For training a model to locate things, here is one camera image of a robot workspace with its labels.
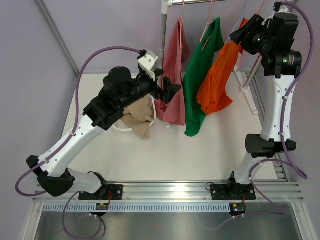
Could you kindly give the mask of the pink hanger of beige shirt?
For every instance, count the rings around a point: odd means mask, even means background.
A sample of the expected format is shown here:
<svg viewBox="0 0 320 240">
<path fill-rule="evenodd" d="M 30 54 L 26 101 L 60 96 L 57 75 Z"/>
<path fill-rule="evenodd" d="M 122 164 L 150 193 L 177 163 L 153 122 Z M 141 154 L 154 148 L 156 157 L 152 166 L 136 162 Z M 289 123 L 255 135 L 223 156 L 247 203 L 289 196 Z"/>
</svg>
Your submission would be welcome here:
<svg viewBox="0 0 320 240">
<path fill-rule="evenodd" d="M 261 6 L 256 9 L 255 14 L 259 14 L 261 12 L 261 10 L 264 7 L 265 3 L 266 3 L 266 0 L 263 0 Z M 242 64 L 243 64 L 243 61 L 244 61 L 244 57 L 245 57 L 245 52 L 242 51 L 241 57 L 240 57 L 240 61 L 239 61 L 239 64 L 238 64 L 237 70 L 236 70 L 237 73 L 240 71 L 240 69 L 242 67 Z"/>
</svg>

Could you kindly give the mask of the beige t shirt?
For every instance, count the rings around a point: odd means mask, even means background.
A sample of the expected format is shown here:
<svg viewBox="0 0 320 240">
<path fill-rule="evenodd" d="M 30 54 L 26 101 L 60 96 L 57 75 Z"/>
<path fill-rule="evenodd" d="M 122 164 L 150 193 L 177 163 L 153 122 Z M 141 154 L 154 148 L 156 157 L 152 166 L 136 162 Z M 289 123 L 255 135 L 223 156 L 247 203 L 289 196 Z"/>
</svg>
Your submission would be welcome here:
<svg viewBox="0 0 320 240">
<path fill-rule="evenodd" d="M 124 109 L 121 120 L 142 139 L 150 138 L 150 124 L 155 120 L 153 101 L 150 95 Z"/>
</svg>

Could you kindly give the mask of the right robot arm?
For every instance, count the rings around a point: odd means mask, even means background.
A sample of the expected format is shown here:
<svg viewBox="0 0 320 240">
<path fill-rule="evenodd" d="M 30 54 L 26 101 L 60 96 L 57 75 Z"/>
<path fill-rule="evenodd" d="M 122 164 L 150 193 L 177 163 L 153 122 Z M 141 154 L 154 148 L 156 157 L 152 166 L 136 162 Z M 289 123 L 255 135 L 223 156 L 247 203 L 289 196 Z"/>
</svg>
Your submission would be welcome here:
<svg viewBox="0 0 320 240">
<path fill-rule="evenodd" d="M 251 55 L 261 55 L 267 86 L 265 119 L 260 134 L 245 138 L 246 155 L 239 168 L 232 172 L 226 185 L 210 187 L 212 198 L 256 199 L 252 184 L 263 160 L 289 153 L 297 148 L 291 139 L 290 118 L 294 82 L 301 72 L 302 55 L 291 49 L 298 28 L 298 17 L 287 12 L 275 13 L 268 19 L 255 14 L 230 39 Z"/>
</svg>

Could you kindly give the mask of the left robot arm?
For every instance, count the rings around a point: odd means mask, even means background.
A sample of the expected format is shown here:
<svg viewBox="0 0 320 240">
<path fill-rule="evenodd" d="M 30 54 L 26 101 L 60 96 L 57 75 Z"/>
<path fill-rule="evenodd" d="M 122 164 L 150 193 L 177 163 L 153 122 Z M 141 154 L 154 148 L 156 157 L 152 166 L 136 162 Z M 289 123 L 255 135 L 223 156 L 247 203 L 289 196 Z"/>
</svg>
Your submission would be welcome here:
<svg viewBox="0 0 320 240">
<path fill-rule="evenodd" d="M 69 165 L 95 138 L 110 129 L 124 116 L 128 106 L 152 95 L 168 104 L 182 87 L 164 78 L 164 88 L 141 71 L 136 78 L 126 67 L 115 67 L 103 79 L 103 88 L 84 108 L 75 131 L 66 134 L 50 150 L 40 156 L 31 155 L 28 166 L 40 186 L 52 197 L 69 191 L 84 193 L 85 199 L 101 200 L 109 190 L 107 181 L 97 172 L 83 173 Z"/>
</svg>

